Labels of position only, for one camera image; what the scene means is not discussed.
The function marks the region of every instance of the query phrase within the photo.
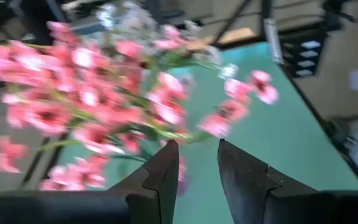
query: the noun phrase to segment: table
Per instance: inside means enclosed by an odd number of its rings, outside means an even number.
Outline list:
[[[259,43],[223,52],[224,63],[239,66],[237,79],[243,80],[251,70],[265,70],[273,77],[272,85],[280,93],[273,106],[255,97],[250,116],[234,125],[227,141],[242,148],[280,172],[316,190],[358,190],[358,178],[331,145],[321,126],[306,107],[288,78],[272,61],[267,43]],[[194,73],[198,87],[185,105],[188,124],[193,129],[202,115],[213,110],[227,96],[223,81],[200,67],[181,68],[174,75]],[[180,153],[188,159],[189,188],[177,198],[174,223],[232,223],[216,160],[218,139],[182,146]],[[74,156],[91,154],[82,146],[68,146],[59,164],[74,163]],[[130,162],[127,173],[138,168]],[[106,169],[107,186],[122,178],[122,161],[113,160]]]

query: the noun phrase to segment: flower bouquet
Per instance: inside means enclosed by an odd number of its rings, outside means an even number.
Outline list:
[[[278,99],[270,75],[253,71],[249,82],[235,80],[235,65],[221,65],[219,50],[205,46],[191,52],[188,45],[200,28],[186,22],[186,30],[158,27],[149,13],[126,3],[127,12],[114,17],[113,5],[98,14],[110,30],[114,46],[108,52],[97,42],[81,42],[67,24],[49,22],[53,46],[10,41],[0,45],[0,80],[8,93],[6,121],[12,128],[33,126],[45,137],[70,133],[71,138],[42,146],[41,150],[83,144],[94,152],[76,158],[76,164],[56,166],[43,180],[42,190],[84,190],[104,187],[104,168],[110,160],[146,161],[152,153],[141,140],[163,146],[167,139],[192,144],[210,137],[223,138],[231,125],[248,114],[249,94],[263,102]],[[227,100],[207,114],[198,130],[186,126],[182,103],[191,98],[196,78],[176,78],[172,69],[202,66],[216,71],[224,82]],[[0,171],[18,173],[17,159],[27,146],[0,136]],[[180,156],[179,191],[186,188],[186,162]]]

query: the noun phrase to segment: black metal frame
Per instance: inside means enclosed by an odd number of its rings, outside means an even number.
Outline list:
[[[238,46],[244,46],[244,45],[249,45],[249,44],[254,44],[254,43],[258,43],[258,42],[267,41],[266,33],[265,33],[264,20],[268,19],[268,18],[271,18],[271,16],[272,16],[272,1],[273,0],[263,0],[262,1],[262,5],[261,5],[262,13],[261,13],[260,22],[259,22],[259,24],[260,24],[260,35],[255,36],[255,37],[251,37],[251,38],[248,38],[248,39],[244,39],[244,40],[238,40],[238,41],[235,41],[235,42],[225,43],[225,44],[220,44],[219,43],[220,38],[226,33],[227,30],[229,30],[230,26],[239,17],[239,14],[251,2],[251,0],[243,0],[243,2],[240,4],[240,6],[233,12],[232,16],[229,18],[229,20],[227,21],[225,26],[223,26],[223,28],[218,32],[218,34],[216,35],[216,38],[214,39],[212,45],[215,45],[216,47],[219,47],[220,49],[225,50],[225,49],[230,49],[230,48],[234,48],[234,47],[238,47]],[[321,21],[317,21],[317,22],[314,22],[314,23],[311,23],[311,24],[307,24],[307,25],[304,25],[304,26],[295,27],[295,28],[291,28],[291,29],[279,30],[278,34],[279,35],[291,34],[292,32],[298,32],[298,31],[315,29],[315,28],[321,28],[321,29],[324,29],[324,30],[329,30],[329,28],[327,29],[327,21],[325,19],[326,19],[327,16],[331,16],[331,15],[332,14],[330,14],[330,12],[327,12],[323,17],[324,19],[321,20]],[[95,23],[92,23],[90,26],[81,26],[81,27],[78,27],[77,29],[74,28],[74,30],[78,30],[78,31],[80,30],[79,33],[85,34],[85,33],[89,33],[89,32],[87,32],[89,30],[94,30],[95,27],[100,28],[100,26],[101,26],[100,23],[95,21]],[[312,112],[313,116],[315,117],[315,119],[317,120],[319,125],[321,126],[322,130],[327,134],[327,132],[325,131],[326,123],[325,123],[324,119],[317,112],[316,108],[310,103],[310,100],[305,96],[305,94],[302,92],[302,90],[299,88],[299,86],[293,81],[291,73],[287,70],[287,68],[284,65],[278,64],[278,66],[282,69],[283,73],[287,76],[287,78],[289,79],[290,83],[292,84],[292,87],[296,90],[296,92],[300,95],[302,100],[305,102],[305,104],[308,107],[308,109]],[[67,135],[64,134],[61,139],[64,139],[66,137],[67,137]],[[50,168],[52,168],[57,163],[61,152],[62,152],[61,147],[56,148],[56,150],[53,152],[52,159],[50,160],[50,162],[48,163],[47,168],[45,169],[43,178],[45,178],[47,176],[47,173],[50,170]],[[357,166],[357,164],[349,156],[347,157],[346,162],[348,163],[348,165],[352,169],[352,171],[355,173],[355,175],[358,177],[358,166]],[[37,161],[33,161],[32,166],[36,166],[37,163],[38,163]],[[31,177],[32,171],[34,171],[34,169],[29,170],[30,173],[26,175],[26,176],[29,176],[28,178]]]

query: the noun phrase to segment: floor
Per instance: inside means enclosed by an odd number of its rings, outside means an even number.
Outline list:
[[[231,12],[235,10],[241,0],[211,0],[212,4],[208,7],[211,8],[211,16],[207,17],[204,22],[210,23],[204,28],[202,36],[209,36],[215,34],[218,29],[224,25],[224,22],[220,20],[229,17]],[[260,1],[254,1],[250,8],[246,10],[246,13],[251,12],[251,16],[240,18],[232,27],[232,29],[238,29],[240,27],[250,27],[255,33],[258,33],[258,16],[256,13],[259,11]],[[280,0],[275,3],[276,6],[282,6],[284,4],[290,4],[296,2],[296,0]],[[288,16],[298,16],[302,14],[319,14],[319,2],[310,0],[310,3],[297,6],[290,9],[281,9],[275,12],[275,16],[278,20],[286,18]],[[346,12],[353,15],[358,19],[358,2],[351,2],[347,4]],[[302,23],[315,20],[313,16],[306,19],[297,19],[290,21],[290,23],[279,24],[280,27],[286,26],[298,26]],[[324,116],[338,115],[351,115],[358,114],[358,91],[353,91],[349,88],[349,72],[358,68],[358,24],[351,24],[344,21],[346,28],[342,31],[334,32],[328,40],[328,44],[325,49],[324,58],[321,62],[318,75],[316,77],[309,77],[296,80],[297,84],[306,93],[306,96],[315,105],[317,110]],[[16,29],[20,25],[7,25],[11,32],[20,35],[22,30]],[[7,131],[7,127],[4,124],[4,116],[6,107],[0,102],[0,134],[4,134]],[[37,148],[40,145],[42,137],[38,132],[32,129],[26,129],[24,131],[12,131],[14,139],[19,142],[30,145],[31,148]],[[33,154],[26,157],[25,160],[19,164],[19,167],[27,167],[32,160]],[[17,175],[5,175],[0,174],[0,186],[1,189],[14,188],[23,178],[23,174]]]

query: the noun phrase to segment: green table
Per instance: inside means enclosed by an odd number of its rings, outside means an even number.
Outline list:
[[[266,43],[227,50],[224,63],[239,66],[237,79],[243,80],[251,70],[272,74],[272,85],[280,93],[273,106],[255,97],[251,114],[234,125],[226,140],[242,148],[280,172],[316,190],[358,190],[358,178],[338,154],[306,107],[288,78],[271,60]],[[205,68],[183,68],[174,73],[195,74],[198,87],[187,103],[188,124],[193,129],[202,115],[225,100],[223,80]],[[188,159],[189,188],[177,198],[174,223],[232,223],[216,160],[218,139],[182,147],[180,153]],[[78,146],[66,147],[59,164],[75,162],[74,156],[87,156],[91,151]],[[120,181],[122,161],[113,160],[107,168],[107,186]],[[130,170],[141,163],[130,162]]]

